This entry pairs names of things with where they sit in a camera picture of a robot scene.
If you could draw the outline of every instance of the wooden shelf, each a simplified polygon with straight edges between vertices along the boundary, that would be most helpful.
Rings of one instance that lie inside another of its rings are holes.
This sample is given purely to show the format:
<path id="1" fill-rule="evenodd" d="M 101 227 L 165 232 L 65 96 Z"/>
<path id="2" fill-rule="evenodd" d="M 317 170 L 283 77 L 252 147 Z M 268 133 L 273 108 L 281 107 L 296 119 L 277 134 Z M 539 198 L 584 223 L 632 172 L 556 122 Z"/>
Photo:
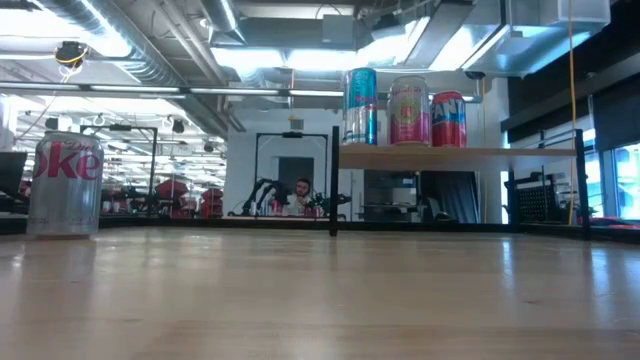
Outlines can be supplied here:
<path id="1" fill-rule="evenodd" d="M 508 171 L 535 169 L 575 157 L 564 149 L 434 148 L 421 145 L 340 147 L 340 168 L 387 171 Z"/>

